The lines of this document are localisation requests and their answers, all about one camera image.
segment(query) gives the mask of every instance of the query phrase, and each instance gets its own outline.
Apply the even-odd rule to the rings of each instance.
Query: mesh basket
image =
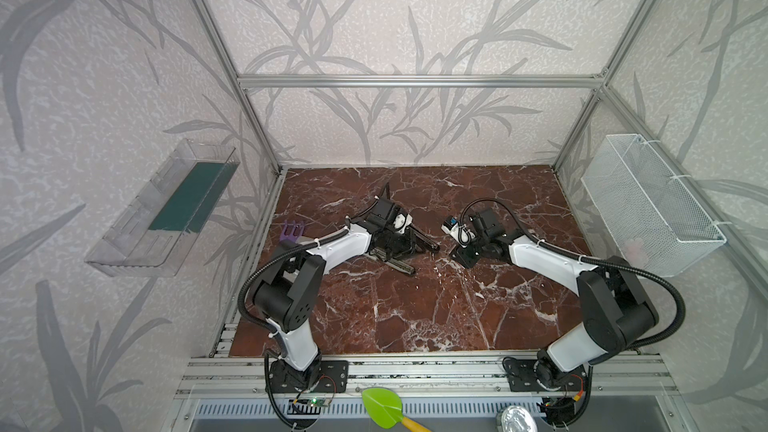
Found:
[[[642,136],[606,136],[581,181],[635,267],[671,277],[725,243],[720,228]]]

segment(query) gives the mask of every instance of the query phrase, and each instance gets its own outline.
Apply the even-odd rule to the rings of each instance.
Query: red marble tabletop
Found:
[[[310,319],[324,354],[539,349],[581,321],[575,294],[540,274],[489,259],[462,268],[448,258],[455,243],[440,229],[471,200],[496,197],[535,235],[588,253],[548,166],[292,169],[260,262],[274,250],[283,220],[303,220],[307,237],[329,234],[367,207],[386,181],[392,200],[441,250],[406,260],[414,277],[364,257],[326,275]],[[512,229],[508,214],[493,207]],[[264,330],[241,321],[230,356],[261,356],[265,344],[276,348]]]

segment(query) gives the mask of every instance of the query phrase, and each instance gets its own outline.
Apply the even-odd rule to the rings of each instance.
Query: green shovel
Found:
[[[391,429],[398,422],[402,422],[411,432],[430,432],[428,428],[402,415],[402,400],[390,389],[365,389],[362,392],[362,403],[366,406],[368,415],[381,428]]]

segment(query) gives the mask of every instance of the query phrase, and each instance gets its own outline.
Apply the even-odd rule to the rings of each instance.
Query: wallpaper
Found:
[[[768,0],[662,0],[610,84],[763,257],[766,15]],[[596,254],[615,245],[579,179],[604,134],[623,131],[611,114],[606,106],[596,112],[560,174]],[[616,127],[606,127],[611,122]],[[664,356],[699,428],[764,430],[768,304],[722,250],[670,281],[686,299],[686,322],[652,347]],[[668,322],[674,310],[668,295],[648,290]]]
[[[282,163],[429,166],[552,163],[588,94],[585,89],[277,89],[250,98]]]
[[[157,430],[274,176],[188,0],[0,0],[0,430]],[[179,140],[241,165],[173,278],[90,247]]]
[[[241,74],[595,74],[639,1],[207,0]],[[466,89],[250,94],[273,149],[293,166],[551,163],[585,97]]]

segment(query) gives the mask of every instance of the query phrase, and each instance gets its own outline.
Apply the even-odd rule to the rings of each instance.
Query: black mounting plate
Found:
[[[507,368],[507,382],[509,382],[509,390],[511,392],[551,392],[553,390],[548,390],[543,388],[538,380],[536,380],[536,372],[534,370],[534,366],[536,364],[536,359],[515,359],[513,366]],[[586,377],[586,374],[582,373],[584,372],[584,367],[579,366],[579,368],[573,370],[571,374],[575,374],[577,376]],[[576,393],[581,388],[581,383],[579,379],[574,377],[573,375],[567,375],[563,377],[561,384],[566,387],[566,390],[569,392]]]
[[[294,394],[296,384],[288,374],[288,364],[284,360],[275,360],[270,365],[270,387],[274,394]],[[333,392],[333,384],[336,383],[336,393],[346,392],[347,375],[350,371],[350,362],[347,360],[321,360],[320,376],[325,375],[317,382],[312,392]]]

